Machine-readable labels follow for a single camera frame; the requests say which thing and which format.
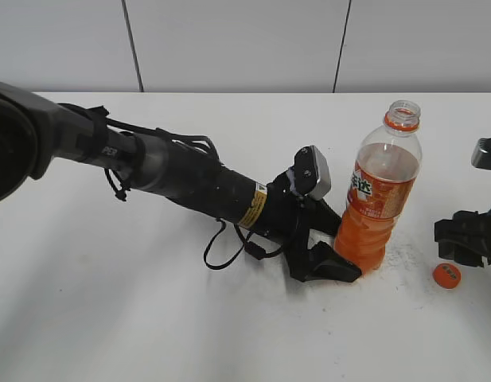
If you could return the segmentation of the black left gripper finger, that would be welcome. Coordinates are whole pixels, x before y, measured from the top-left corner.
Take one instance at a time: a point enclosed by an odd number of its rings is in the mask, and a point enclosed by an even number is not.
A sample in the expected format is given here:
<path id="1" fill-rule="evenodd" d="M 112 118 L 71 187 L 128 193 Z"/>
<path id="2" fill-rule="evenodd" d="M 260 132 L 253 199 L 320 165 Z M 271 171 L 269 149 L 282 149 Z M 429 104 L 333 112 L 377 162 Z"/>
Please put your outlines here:
<path id="1" fill-rule="evenodd" d="M 353 283 L 362 276 L 361 269 L 336 253 L 325 242 L 318 242 L 309 250 L 308 279 Z"/>
<path id="2" fill-rule="evenodd" d="M 341 225 L 341 216 L 324 199 L 319 201 L 309 199 L 308 201 L 310 229 L 325 233 L 330 237 L 335 237 Z"/>

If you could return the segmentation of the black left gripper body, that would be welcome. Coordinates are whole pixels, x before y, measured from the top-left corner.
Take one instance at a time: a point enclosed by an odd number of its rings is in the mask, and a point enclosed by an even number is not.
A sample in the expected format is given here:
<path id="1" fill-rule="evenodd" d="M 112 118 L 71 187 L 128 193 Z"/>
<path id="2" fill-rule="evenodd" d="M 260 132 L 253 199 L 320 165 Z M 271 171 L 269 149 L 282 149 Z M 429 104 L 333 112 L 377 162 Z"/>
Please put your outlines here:
<path id="1" fill-rule="evenodd" d="M 300 282 L 316 280 L 317 256 L 308 248 L 319 203 L 290 191 L 290 179 L 280 174 L 267 184 L 267 200 L 256 222 L 256 234 L 279 245 L 276 250 L 256 249 L 257 260 L 283 254 L 290 277 Z"/>

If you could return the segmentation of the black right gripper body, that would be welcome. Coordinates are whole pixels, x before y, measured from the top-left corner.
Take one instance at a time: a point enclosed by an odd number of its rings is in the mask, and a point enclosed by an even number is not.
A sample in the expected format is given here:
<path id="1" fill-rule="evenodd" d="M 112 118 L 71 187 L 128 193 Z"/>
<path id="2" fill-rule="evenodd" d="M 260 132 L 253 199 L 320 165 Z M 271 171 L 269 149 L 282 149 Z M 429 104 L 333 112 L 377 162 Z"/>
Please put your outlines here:
<path id="1" fill-rule="evenodd" d="M 479 213 L 457 211 L 449 220 L 434 223 L 438 257 L 467 267 L 491 265 L 491 209 Z"/>

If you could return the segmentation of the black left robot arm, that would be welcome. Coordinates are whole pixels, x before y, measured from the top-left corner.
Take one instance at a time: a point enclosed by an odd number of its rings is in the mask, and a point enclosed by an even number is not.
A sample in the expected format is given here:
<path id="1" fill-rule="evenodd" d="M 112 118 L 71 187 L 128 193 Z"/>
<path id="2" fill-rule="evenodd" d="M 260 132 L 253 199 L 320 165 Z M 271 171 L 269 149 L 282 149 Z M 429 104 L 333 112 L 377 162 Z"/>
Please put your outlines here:
<path id="1" fill-rule="evenodd" d="M 104 107 L 54 103 L 0 82 L 0 201 L 27 178 L 41 178 L 54 158 L 98 166 L 117 199 L 137 189 L 232 225 L 241 250 L 255 259 L 271 253 L 252 241 L 277 243 L 290 276 L 301 282 L 356 281 L 361 269 L 338 255 L 328 241 L 341 217 L 325 202 L 329 167 L 315 146 L 304 146 L 294 163 L 261 184 L 227 168 L 212 140 L 174 134 L 110 118 Z"/>

